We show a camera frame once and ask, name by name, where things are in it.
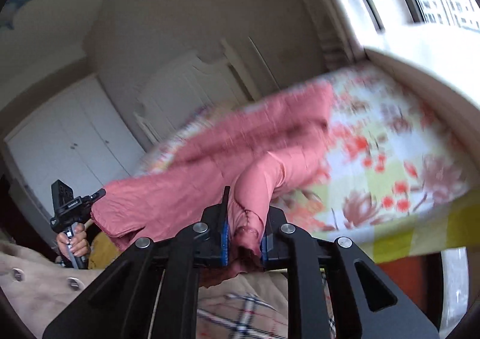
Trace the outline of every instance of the pink fabric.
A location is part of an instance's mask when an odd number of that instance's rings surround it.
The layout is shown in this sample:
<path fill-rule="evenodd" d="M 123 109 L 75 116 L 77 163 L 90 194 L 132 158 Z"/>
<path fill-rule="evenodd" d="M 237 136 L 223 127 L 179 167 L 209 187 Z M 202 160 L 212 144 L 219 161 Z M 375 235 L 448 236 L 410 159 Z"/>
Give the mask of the pink fabric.
<path fill-rule="evenodd" d="M 231 185 L 231 259 L 260 256 L 272 197 L 311 182 L 325 153 L 333 93 L 326 81 L 266 98 L 191 138 L 161 174 L 115 181 L 93 205 L 92 218 L 120 248 L 148 236 L 176 235 L 221 201 Z"/>

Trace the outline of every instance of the screw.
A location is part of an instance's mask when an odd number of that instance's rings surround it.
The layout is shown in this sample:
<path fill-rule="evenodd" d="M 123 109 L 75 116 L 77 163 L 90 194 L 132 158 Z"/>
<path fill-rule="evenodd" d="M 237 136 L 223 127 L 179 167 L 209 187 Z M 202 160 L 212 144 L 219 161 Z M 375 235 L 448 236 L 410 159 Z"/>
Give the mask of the screw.
<path fill-rule="evenodd" d="M 67 278 L 67 284 L 73 291 L 79 291 L 85 287 L 85 285 L 77 278 Z"/>
<path fill-rule="evenodd" d="M 283 224 L 281 227 L 280 227 L 280 230 L 283 232 L 283 233 L 293 233 L 295 232 L 295 226 L 294 224 Z"/>
<path fill-rule="evenodd" d="M 193 230 L 196 232 L 196 233 L 204 233 L 206 232 L 208 229 L 208 225 L 206 223 L 196 223 L 194 226 L 193 226 Z"/>
<path fill-rule="evenodd" d="M 147 248 L 150 245 L 150 239 L 149 238 L 138 238 L 135 241 L 135 246 L 138 248 Z"/>
<path fill-rule="evenodd" d="M 340 247 L 343 248 L 350 248 L 353 244 L 352 240 L 346 237 L 341 237 L 337 240 L 337 243 Z"/>
<path fill-rule="evenodd" d="M 18 282 L 23 281 L 23 278 L 24 278 L 25 274 L 23 273 L 22 270 L 20 270 L 19 268 L 13 268 L 11 270 L 11 273 L 13 275 L 13 278 L 15 278 Z"/>

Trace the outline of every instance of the floral bedsheet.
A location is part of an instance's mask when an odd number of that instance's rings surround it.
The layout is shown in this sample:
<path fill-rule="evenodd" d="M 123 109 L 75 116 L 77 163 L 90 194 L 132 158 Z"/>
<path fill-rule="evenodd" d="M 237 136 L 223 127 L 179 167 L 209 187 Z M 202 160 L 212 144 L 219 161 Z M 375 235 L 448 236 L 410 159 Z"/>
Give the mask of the floral bedsheet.
<path fill-rule="evenodd" d="M 405 227 L 427 228 L 423 223 L 448 216 L 451 202 L 479 184 L 471 157 L 448 126 L 381 69 L 365 62 L 314 80 L 323 79 L 332 83 L 335 92 L 328 153 L 321 160 L 316 183 L 272 201 L 289 222 L 326 240 L 349 236 L 375 259 L 378 238 Z M 213 106 L 198 112 L 146 156 L 137 174 L 166 170 L 186 140 L 230 110 Z M 403 252 L 389 255 L 392 259 L 413 251 L 415 238 L 409 237 Z M 444 241 L 421 251 L 451 246 Z M 390 258 L 384 254 L 375 260 Z"/>

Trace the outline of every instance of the black metal bracket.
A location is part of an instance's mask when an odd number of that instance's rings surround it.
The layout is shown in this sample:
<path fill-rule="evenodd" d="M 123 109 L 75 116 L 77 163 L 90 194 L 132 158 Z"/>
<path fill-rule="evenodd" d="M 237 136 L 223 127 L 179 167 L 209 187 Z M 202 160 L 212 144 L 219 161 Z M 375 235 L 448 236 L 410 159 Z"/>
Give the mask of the black metal bracket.
<path fill-rule="evenodd" d="M 193 339 L 199 270 L 224 265 L 228 189 L 221 204 L 177 236 L 140 238 L 46 328 L 44 339 Z M 330 338 L 320 269 L 326 272 L 338 339 L 438 338 L 435 326 L 349 238 L 328 242 L 270 207 L 265 270 L 286 268 L 289 338 Z"/>

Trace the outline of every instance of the blue star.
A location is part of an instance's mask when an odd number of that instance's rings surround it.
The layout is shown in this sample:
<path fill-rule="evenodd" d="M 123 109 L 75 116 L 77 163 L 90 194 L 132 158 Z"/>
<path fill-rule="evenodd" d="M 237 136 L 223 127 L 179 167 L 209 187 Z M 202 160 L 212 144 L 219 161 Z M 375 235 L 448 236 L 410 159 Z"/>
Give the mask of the blue star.
<path fill-rule="evenodd" d="M 14 29 L 14 16 L 30 0 L 7 0 L 0 11 L 0 29 Z"/>

